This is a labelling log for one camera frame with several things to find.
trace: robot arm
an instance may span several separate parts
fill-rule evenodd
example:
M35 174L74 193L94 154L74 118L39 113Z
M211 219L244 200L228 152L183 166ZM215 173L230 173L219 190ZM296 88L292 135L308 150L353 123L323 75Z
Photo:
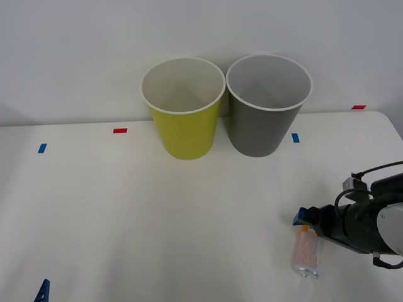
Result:
M372 254L373 264L386 269L400 269L380 260L382 254L403 256L403 173L375 181L368 186L361 178L369 172L403 164L395 162L365 172L352 174L334 205L300 208L294 225L310 225L319 237L361 254ZM355 203L339 206L346 196Z

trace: white wall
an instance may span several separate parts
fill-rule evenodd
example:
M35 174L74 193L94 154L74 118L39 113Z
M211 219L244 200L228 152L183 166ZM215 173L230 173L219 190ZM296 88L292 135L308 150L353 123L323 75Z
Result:
M139 80L154 62L248 53L297 60L304 112L354 104L403 133L401 0L1 0L0 124L150 118Z

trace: red tape marker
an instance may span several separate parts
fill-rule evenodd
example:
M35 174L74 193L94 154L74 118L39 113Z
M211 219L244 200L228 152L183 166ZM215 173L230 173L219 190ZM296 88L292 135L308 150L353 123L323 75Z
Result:
M115 128L113 129L113 133L126 133L127 128Z
M352 107L353 110L362 110L365 109L366 105L354 105Z

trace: gray paper cup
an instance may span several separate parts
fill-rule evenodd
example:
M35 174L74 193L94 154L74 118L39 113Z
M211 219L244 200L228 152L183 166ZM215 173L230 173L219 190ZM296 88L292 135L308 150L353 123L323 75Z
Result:
M229 138L240 153L272 154L312 92L298 63L279 55L250 55L227 72Z

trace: blue clip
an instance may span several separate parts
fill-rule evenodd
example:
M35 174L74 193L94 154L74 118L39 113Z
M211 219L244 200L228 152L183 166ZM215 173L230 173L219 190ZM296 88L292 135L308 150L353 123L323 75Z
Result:
M300 208L298 213L295 215L294 220L292 221L292 225L305 225L304 223L305 217L307 214L307 209Z
M39 289L37 297L33 302L49 302L50 282L48 279L43 280L42 286Z

